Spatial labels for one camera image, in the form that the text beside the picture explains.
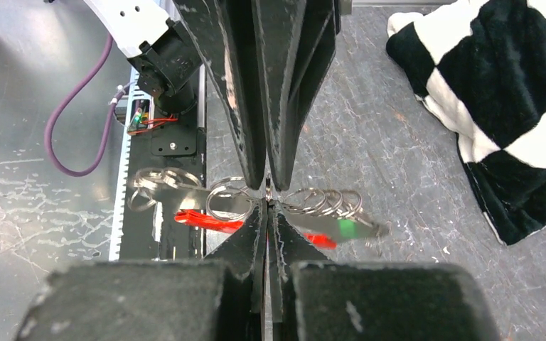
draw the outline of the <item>green mark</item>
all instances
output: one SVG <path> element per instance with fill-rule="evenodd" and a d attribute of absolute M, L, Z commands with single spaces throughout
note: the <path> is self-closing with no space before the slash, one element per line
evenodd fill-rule
<path fill-rule="evenodd" d="M 338 221 L 340 227 L 340 234 L 345 238 L 356 238 L 357 232 L 355 231 L 355 222 L 352 220 L 341 219 Z"/>

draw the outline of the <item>metal ring chain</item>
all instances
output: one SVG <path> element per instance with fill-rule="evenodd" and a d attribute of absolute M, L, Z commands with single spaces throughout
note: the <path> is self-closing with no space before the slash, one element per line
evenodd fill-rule
<path fill-rule="evenodd" d="M 206 199 L 206 211 L 210 216 L 221 221 L 240 221 L 250 214 L 252 208 L 243 214 L 233 214 L 233 216 L 220 215 L 210 208 L 210 202 L 217 196 L 236 197 L 238 195 L 245 195 L 250 199 L 258 200 L 258 198 L 248 194 L 247 186 L 236 187 L 231 185 L 234 182 L 244 182 L 244 178 L 242 176 L 230 176 L 211 185 L 210 193 Z M 199 188 L 203 190 L 197 177 L 178 168 L 141 169 L 133 177 L 130 185 L 135 188 L 135 191 L 130 197 L 128 205 L 134 211 L 148 210 L 154 206 L 157 201 L 152 199 L 152 193 L 160 185 L 168 185 L 172 188 Z M 290 199 L 296 198 L 299 195 L 305 195 L 301 203 L 289 203 Z M 138 196 L 145 197 L 148 201 L 144 204 L 136 205 L 134 202 Z M 313 198 L 316 199 L 315 203 L 308 204 Z M 363 197 L 355 190 L 300 188 L 286 195 L 282 202 L 284 208 L 288 211 L 313 217 L 325 216 L 358 220 L 356 215 L 363 211 Z"/>

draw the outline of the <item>black and white checkered blanket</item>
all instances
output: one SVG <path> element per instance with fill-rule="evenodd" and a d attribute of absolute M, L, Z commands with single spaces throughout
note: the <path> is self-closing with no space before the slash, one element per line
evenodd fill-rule
<path fill-rule="evenodd" d="M 388 55 L 458 134 L 500 242 L 546 226 L 546 0 L 458 0 L 388 21 Z"/>

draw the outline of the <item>gray tabletop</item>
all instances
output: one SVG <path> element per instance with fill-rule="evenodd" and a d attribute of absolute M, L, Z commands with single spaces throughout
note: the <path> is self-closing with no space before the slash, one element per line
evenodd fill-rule
<path fill-rule="evenodd" d="M 338 261 L 452 262 L 488 298 L 502 335 L 546 340 L 546 229 L 501 246 L 476 206 L 455 136 L 417 103 L 385 54 L 386 20 L 419 8 L 357 8 L 343 19 L 338 52 L 301 136 L 293 188 L 352 188 L 390 235 L 331 252 Z M 45 275 L 71 261 L 106 259 L 122 128 L 101 166 L 69 178 L 48 162 L 50 111 L 101 53 L 105 29 L 86 5 L 0 1 L 0 340 L 10 339 Z M 94 158 L 121 53 L 64 113 L 55 149 L 71 168 Z M 208 178 L 240 167 L 218 98 L 208 98 Z M 209 248 L 222 237 L 209 234 Z"/>

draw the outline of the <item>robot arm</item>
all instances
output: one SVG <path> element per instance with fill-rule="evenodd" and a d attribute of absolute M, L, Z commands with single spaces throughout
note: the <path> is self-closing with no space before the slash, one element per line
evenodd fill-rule
<path fill-rule="evenodd" d="M 336 52 L 341 0 L 85 0 L 164 112 L 195 104 L 204 63 L 223 101 L 246 184 L 288 190 L 300 132 Z"/>

